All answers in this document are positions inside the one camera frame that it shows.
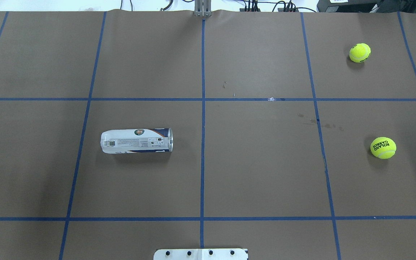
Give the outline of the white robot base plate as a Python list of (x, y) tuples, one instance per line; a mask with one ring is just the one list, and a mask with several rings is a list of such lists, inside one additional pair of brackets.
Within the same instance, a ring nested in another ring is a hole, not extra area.
[(192, 248), (157, 250), (154, 260), (248, 260), (242, 248)]

